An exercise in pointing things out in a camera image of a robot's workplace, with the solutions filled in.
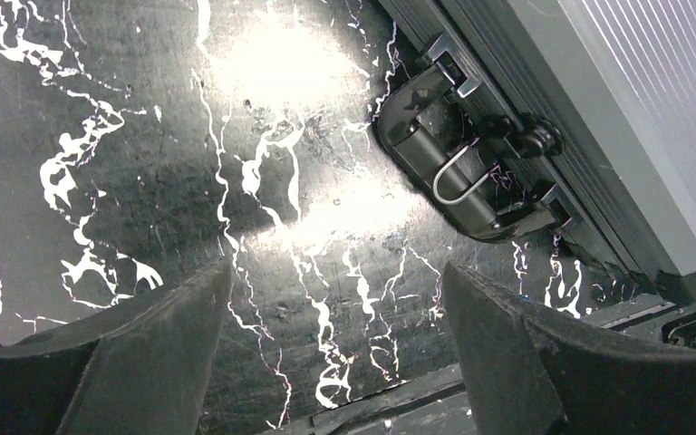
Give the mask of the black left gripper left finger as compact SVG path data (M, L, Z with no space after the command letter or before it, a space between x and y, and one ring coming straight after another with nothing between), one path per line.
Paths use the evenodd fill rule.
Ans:
M180 285L0 344L0 434L191 434L232 288L227 260Z

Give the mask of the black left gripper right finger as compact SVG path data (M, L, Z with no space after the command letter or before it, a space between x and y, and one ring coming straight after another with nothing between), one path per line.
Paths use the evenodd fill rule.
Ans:
M442 292L481 434L696 434L696 349L594 326L464 265Z

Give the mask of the black poker set case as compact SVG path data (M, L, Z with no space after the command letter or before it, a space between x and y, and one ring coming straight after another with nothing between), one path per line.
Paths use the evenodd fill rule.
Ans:
M420 54L375 128L461 234L543 230L696 302L696 1L386 1Z

